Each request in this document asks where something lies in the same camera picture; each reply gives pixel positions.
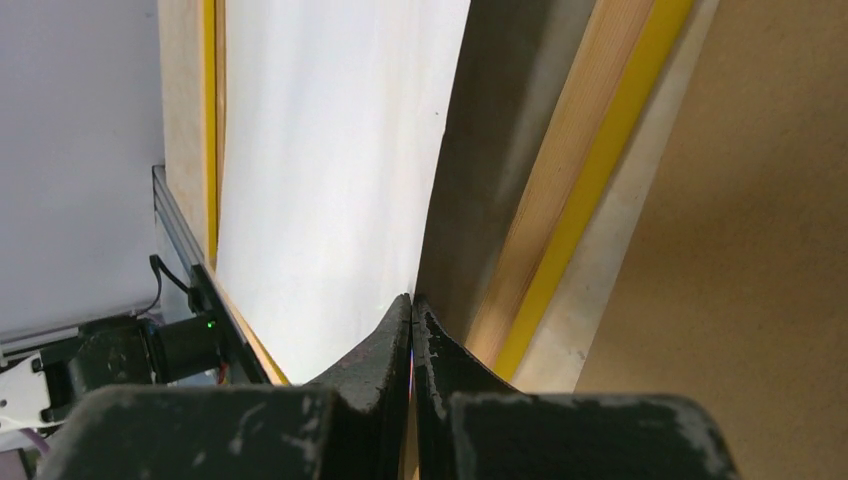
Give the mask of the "building and sky photo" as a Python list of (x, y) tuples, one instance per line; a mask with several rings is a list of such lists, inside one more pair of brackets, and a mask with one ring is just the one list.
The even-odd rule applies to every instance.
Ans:
[(230, 1), (217, 276), (304, 384), (415, 290), (470, 5)]

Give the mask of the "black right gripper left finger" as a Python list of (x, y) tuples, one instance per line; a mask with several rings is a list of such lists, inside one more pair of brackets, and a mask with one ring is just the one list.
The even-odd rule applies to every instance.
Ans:
[(397, 479), (410, 391), (411, 298), (397, 296), (375, 330), (309, 387), (332, 392), (318, 456), (322, 479)]

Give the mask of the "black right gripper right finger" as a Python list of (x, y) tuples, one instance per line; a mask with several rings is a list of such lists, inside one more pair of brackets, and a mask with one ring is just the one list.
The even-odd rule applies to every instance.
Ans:
[(479, 454), (492, 442), (480, 438), (484, 428), (468, 409), (518, 390), (450, 336), (425, 296), (415, 296), (412, 307), (419, 475), (478, 479)]

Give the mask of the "wooden yellow picture frame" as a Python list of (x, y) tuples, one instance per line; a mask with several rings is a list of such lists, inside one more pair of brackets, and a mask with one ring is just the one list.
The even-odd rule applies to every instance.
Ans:
[[(214, 264), (226, 303), (236, 308), (217, 276), (227, 54), (226, 85), (218, 92), (216, 5), (161, 1), (157, 8), (167, 186), (199, 241), (203, 262)], [(507, 341), (562, 218), (582, 196), (597, 149), (605, 140), (622, 139), (615, 115), (634, 113), (644, 104), (650, 81), (644, 67), (662, 63), (690, 10), (688, 1), (598, 1), (592, 7), (482, 306), (472, 319), (473, 348), (486, 364), (495, 361)], [(258, 355), (261, 371), (272, 382), (291, 383), (236, 310), (238, 333)]]

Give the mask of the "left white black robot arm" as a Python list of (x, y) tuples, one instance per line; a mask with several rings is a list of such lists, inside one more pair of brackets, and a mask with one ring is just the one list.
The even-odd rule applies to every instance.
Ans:
[(18, 363), (1, 383), (1, 424), (30, 407), (53, 429), (30, 479), (396, 479), (408, 406), (408, 295), (375, 330), (300, 386), (261, 380), (184, 386), (247, 362), (233, 324), (209, 313), (154, 326), (94, 322)]

